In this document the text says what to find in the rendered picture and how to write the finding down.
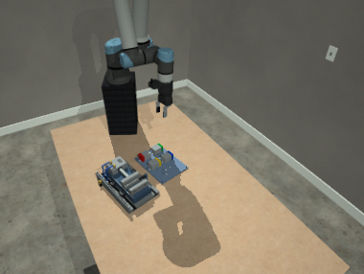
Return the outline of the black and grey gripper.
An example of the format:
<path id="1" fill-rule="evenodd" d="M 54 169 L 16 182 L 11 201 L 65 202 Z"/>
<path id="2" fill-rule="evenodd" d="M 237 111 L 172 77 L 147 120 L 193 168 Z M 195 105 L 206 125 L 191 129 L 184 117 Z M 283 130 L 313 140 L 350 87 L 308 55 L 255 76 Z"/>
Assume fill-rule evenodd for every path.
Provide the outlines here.
<path id="1" fill-rule="evenodd" d="M 159 81 L 160 80 L 160 81 Z M 160 103 L 163 105 L 163 118 L 167 117 L 168 107 L 172 105 L 173 73 L 161 75 L 158 73 L 158 80 L 150 79 L 148 87 L 158 89 L 158 101 L 156 103 L 156 113 L 160 112 Z"/>

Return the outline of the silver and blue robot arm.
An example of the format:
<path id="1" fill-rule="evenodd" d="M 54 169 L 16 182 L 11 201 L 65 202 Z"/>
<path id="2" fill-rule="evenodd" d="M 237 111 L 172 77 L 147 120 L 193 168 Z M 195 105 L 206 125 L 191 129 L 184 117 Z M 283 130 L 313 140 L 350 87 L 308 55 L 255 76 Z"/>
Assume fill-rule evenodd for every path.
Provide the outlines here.
<path id="1" fill-rule="evenodd" d="M 125 84 L 131 80 L 131 73 L 126 68 L 150 63 L 158 65 L 159 74 L 172 74 L 173 49 L 152 45 L 148 35 L 149 0 L 132 0 L 132 13 L 129 0 L 112 2 L 120 38 L 105 43 L 106 81 L 115 85 Z"/>

